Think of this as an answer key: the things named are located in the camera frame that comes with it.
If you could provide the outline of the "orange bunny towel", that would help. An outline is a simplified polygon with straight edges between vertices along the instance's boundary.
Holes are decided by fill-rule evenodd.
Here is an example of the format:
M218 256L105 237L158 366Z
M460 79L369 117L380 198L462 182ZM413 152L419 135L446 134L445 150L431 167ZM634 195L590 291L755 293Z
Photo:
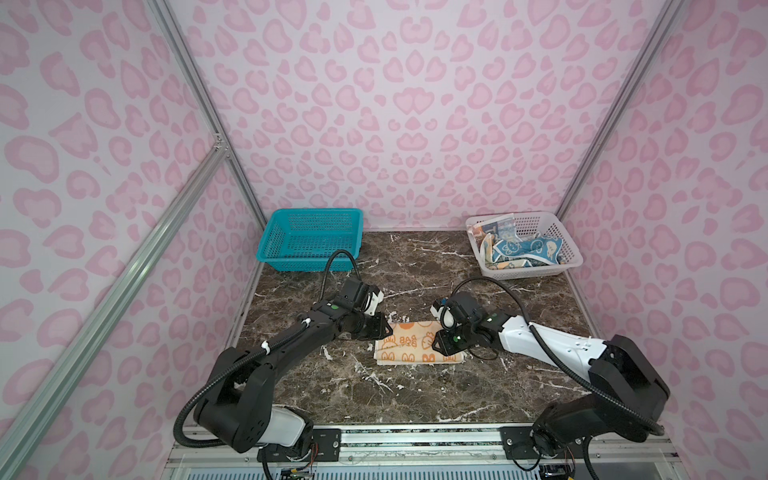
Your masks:
M465 354L445 356L432 348L435 334L441 329L438 321L391 324L392 334L377 340L374 359L378 365L438 365L460 364Z

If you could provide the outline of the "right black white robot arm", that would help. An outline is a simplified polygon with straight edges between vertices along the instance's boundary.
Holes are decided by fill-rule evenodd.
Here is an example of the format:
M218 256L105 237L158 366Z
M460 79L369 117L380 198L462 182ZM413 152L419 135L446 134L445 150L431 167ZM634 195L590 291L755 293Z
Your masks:
M475 346L530 357L561 369L586 395L547 406L522 442L525 452L552 458L588 437L616 434L635 443L661 435L669 387L629 338L581 337L490 311L459 292L430 308L440 328L432 347L445 356Z

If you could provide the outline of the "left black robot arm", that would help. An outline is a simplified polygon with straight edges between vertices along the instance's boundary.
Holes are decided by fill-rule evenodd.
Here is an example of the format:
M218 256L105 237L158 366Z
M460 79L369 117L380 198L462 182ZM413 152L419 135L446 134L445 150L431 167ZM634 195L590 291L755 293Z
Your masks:
M295 325L259 347L225 349L206 384L178 415L175 441L187 448L227 446L237 453L267 448L303 458L311 449L313 423L296 409L274 404L276 385L339 336L383 340L392 335L378 310L383 299L379 287L349 278L335 296L314 303Z

